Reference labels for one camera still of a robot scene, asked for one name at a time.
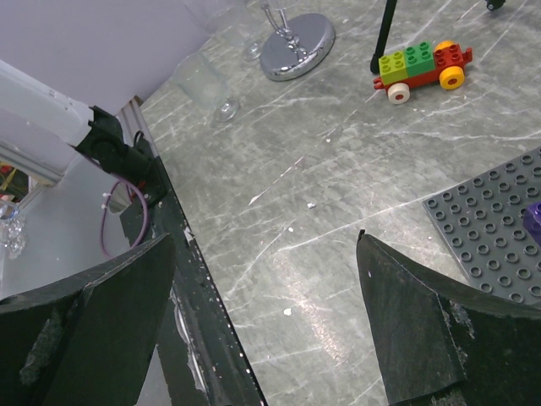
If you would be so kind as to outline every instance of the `glass base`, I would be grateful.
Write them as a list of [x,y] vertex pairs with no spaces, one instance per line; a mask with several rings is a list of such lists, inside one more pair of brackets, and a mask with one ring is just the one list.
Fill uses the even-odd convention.
[[261,55],[262,47],[263,46],[257,41],[252,42],[251,44],[249,44],[247,47],[244,48],[243,59],[246,62],[251,62],[259,58]]
[[235,114],[237,114],[240,104],[236,99],[228,98],[224,105],[220,108],[217,108],[214,111],[214,119],[218,123],[224,123],[227,120],[231,120]]

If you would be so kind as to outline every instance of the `white wall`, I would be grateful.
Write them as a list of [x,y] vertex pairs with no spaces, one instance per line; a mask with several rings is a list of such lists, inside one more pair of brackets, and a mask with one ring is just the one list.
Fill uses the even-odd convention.
[[182,0],[4,0],[0,38],[0,59],[113,113],[206,40]]

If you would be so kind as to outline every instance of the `chrome base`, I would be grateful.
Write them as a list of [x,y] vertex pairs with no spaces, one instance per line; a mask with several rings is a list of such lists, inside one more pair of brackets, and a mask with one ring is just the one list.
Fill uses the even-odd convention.
[[283,37],[272,34],[260,56],[261,69],[270,80],[291,80],[309,72],[327,56],[335,42],[335,29],[324,15],[303,14],[287,23],[303,53],[293,51]]

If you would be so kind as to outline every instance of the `red lego brick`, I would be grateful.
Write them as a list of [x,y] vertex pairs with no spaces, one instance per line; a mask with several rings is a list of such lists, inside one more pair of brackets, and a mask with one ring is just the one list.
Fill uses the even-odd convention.
[[[405,83],[409,86],[410,89],[415,87],[427,85],[428,83],[437,82],[440,80],[440,74],[446,68],[450,66],[460,66],[462,69],[466,66],[467,63],[472,62],[473,54],[472,48],[468,48],[464,53],[462,53],[460,45],[454,44],[450,47],[440,49],[434,52],[434,61],[436,68],[426,74],[418,74],[412,78],[407,78],[400,80],[395,83]],[[374,79],[374,89],[388,91],[394,83],[388,85],[383,85],[381,78]]]

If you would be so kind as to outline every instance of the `gray marble surface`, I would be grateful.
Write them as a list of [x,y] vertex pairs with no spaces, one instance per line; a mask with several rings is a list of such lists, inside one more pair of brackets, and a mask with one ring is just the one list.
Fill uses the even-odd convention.
[[541,144],[541,11],[398,2],[388,51],[452,39],[474,60],[461,89],[429,85],[393,106],[369,72],[385,2],[305,3],[292,13],[323,12],[337,33],[316,70],[270,82],[210,41],[235,119],[212,123],[170,82],[144,114],[269,404],[386,404],[358,231],[466,282],[421,201]]

